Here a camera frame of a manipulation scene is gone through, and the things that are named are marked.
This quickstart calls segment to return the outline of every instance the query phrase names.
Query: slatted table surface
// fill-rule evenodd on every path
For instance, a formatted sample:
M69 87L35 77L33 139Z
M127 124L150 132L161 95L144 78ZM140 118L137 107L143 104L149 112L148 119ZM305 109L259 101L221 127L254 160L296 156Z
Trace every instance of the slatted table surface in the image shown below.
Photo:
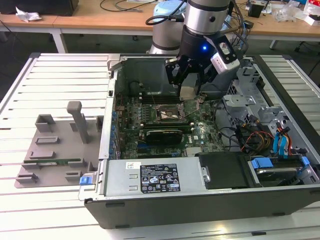
M264 55L262 59L288 92L292 100L320 134L320 90L315 83L290 59L281 55ZM275 106L277 98L270 87L264 87L266 94Z
M107 60L107 54L42 54L30 58L0 104L1 240L293 240L320 236L319 203L282 217L105 230L78 200L78 186L15 188L14 178L36 131L38 114L70 119L65 110L70 100L82 102L87 118L104 114ZM170 206L163 207L168 218L174 214ZM253 236L256 231L266 235Z

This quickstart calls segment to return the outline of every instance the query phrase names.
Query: computer case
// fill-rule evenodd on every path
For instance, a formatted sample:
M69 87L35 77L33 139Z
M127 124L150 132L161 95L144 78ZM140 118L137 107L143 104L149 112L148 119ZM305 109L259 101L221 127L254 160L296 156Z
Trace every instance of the computer case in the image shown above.
M16 7L24 12L72 16L79 0L0 0L1 14L15 14Z

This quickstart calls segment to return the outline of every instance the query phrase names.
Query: wooden table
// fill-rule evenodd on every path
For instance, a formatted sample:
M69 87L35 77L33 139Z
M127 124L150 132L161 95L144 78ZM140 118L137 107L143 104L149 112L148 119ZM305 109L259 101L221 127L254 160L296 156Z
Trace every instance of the wooden table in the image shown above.
M276 46L278 40L320 42L320 27L318 26L310 26L300 19L296 19L296 22L277 22L271 14L261 13L259 18L250 17L244 8L245 5L240 6L244 19L254 23L249 39L272 40L271 49Z
M1 15L0 20L13 32L50 33L53 35L59 53L67 53L63 34L103 34L151 36L152 26L145 25L146 19L153 15L155 4L140 7L143 12L110 12L100 8L101 0L79 0L79 5L73 16L42 16L39 21L29 23L20 21L15 15ZM103 6L114 9L118 0L108 0ZM138 4L123 2L120 5L130 8ZM320 42L320 27L310 26L297 19L296 22L276 22L271 14L261 14L260 18L248 17L246 20L254 23L250 39L283 41ZM8 31L0 25L0 31Z

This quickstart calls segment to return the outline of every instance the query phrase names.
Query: power supply label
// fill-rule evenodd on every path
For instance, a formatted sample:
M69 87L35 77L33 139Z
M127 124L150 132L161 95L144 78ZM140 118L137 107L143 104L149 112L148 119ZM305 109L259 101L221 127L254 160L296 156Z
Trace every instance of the power supply label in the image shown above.
M177 164L141 165L141 192L144 194L180 192Z

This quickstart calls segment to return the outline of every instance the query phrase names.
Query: motherboard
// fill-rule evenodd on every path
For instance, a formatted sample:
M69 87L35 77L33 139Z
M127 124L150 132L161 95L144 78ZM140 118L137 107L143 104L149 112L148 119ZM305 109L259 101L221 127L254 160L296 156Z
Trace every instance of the motherboard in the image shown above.
M223 151L213 122L213 103L204 96L180 101L170 96L118 95L120 158L194 157Z

